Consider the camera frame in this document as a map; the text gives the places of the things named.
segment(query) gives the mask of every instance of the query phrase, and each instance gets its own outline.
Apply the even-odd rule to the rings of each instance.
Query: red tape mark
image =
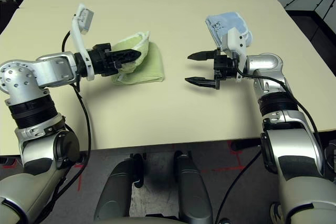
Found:
[[[82,167],[83,165],[75,165],[75,168],[82,168]],[[81,185],[82,185],[82,175],[79,175],[77,191],[80,191]]]
[[[10,168],[15,168],[17,166],[17,160],[14,161],[12,165],[4,165],[4,169],[10,169]]]
[[[82,184],[82,175],[79,175],[77,191],[80,191],[81,184]]]

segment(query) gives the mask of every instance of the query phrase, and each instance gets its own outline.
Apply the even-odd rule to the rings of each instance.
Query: black cable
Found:
[[[65,128],[74,133],[74,130],[68,124],[65,124]]]
[[[50,202],[43,208],[43,210],[41,211],[40,215],[35,220],[34,224],[41,223],[52,212],[52,209],[54,208],[54,205],[56,203],[56,196],[57,196],[58,190],[61,187],[61,185],[64,183],[64,181],[66,180],[66,176],[67,176],[68,172],[70,171],[70,169],[71,169],[71,167],[69,167],[66,170],[66,172],[63,175],[63,178],[58,182],[57,186],[55,187],[54,193],[52,194]]]
[[[70,31],[67,32],[67,34],[65,35],[64,39],[63,39],[63,42],[62,42],[62,52],[65,51],[65,43],[67,42],[67,39],[69,38],[70,36]]]
[[[81,167],[81,169],[78,171],[78,173],[62,188],[62,190],[57,194],[56,196],[56,200],[62,196],[62,194],[76,181],[76,179],[82,174],[82,172],[84,171],[84,169],[86,168],[86,166],[89,163],[89,158],[90,158],[90,153],[91,153],[91,128],[90,128],[90,119],[89,119],[89,115],[88,112],[85,108],[85,105],[83,103],[82,97],[80,96],[80,94],[78,93],[76,86],[73,84],[70,84],[73,87],[73,90],[76,93],[76,96],[80,102],[80,105],[82,106],[82,109],[84,111],[85,114],[85,119],[86,119],[86,124],[87,124],[87,128],[88,128],[88,153],[87,156],[85,158],[84,164]]]
[[[222,211],[222,208],[224,206],[224,203],[227,199],[227,197],[229,196],[229,193],[231,192],[232,188],[235,186],[235,184],[237,183],[237,181],[239,180],[239,178],[244,174],[244,172],[254,163],[255,160],[257,160],[257,158],[261,155],[261,150],[257,153],[257,155],[255,155],[254,158],[252,158],[252,160],[244,167],[243,170],[241,170],[241,172],[238,174],[238,176],[235,178],[235,180],[232,182],[232,184],[230,185],[229,189],[226,191],[226,194],[224,196],[224,199],[218,209],[218,212],[217,212],[217,217],[216,217],[216,221],[215,221],[215,224],[218,224],[218,221],[219,221],[219,217],[221,215],[221,211]]]
[[[306,116],[308,117],[312,127],[313,127],[313,130],[314,130],[314,134],[315,134],[315,138],[321,148],[321,151],[322,151],[322,143],[321,143],[321,139],[320,139],[320,135],[319,135],[319,132],[317,130],[317,127],[314,123],[314,120],[313,118],[311,117],[311,115],[309,114],[309,112],[306,110],[306,108],[294,97],[294,95],[292,94],[292,92],[289,91],[289,89],[287,88],[286,84],[283,83],[282,81],[279,81],[277,79],[274,79],[272,77],[268,77],[268,76],[255,76],[253,74],[246,74],[246,73],[243,73],[239,70],[238,68],[238,60],[237,59],[234,59],[233,60],[234,64],[235,64],[235,69],[237,70],[237,72],[243,76],[243,77],[248,77],[248,78],[253,78],[253,79],[266,79],[266,80],[270,80],[270,81],[274,81],[276,83],[278,83],[284,90],[285,92],[287,93],[287,95],[290,97],[290,99],[296,103],[297,106],[299,106],[303,111],[304,113],[306,114]]]

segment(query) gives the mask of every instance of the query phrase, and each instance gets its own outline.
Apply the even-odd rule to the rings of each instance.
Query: white bracket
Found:
[[[88,81],[94,80],[95,71],[93,70],[92,62],[87,50],[84,47],[84,42],[81,34],[86,34],[90,28],[93,12],[85,7],[84,4],[79,4],[76,14],[71,21],[71,37],[77,51],[83,58],[86,66]]]
[[[238,69],[242,72],[246,63],[246,44],[245,39],[236,27],[231,28],[227,34],[222,36],[222,51],[225,52],[231,59],[232,52],[239,55]],[[242,76],[237,73],[236,82],[241,82]]]

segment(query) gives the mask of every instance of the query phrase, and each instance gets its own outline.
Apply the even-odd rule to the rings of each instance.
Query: light blue cloth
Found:
[[[222,36],[227,34],[227,32],[234,27],[236,27],[245,38],[247,47],[252,43],[252,33],[248,30],[245,20],[237,12],[208,16],[205,22],[217,47],[222,46]]]

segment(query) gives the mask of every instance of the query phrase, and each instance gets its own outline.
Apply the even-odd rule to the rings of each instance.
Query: wheel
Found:
[[[227,218],[223,218],[219,221],[218,224],[232,224],[232,222]]]
[[[136,188],[141,188],[143,186],[143,174],[144,174],[144,169],[143,169],[143,159],[142,156],[137,153],[133,156],[134,158],[134,186]]]

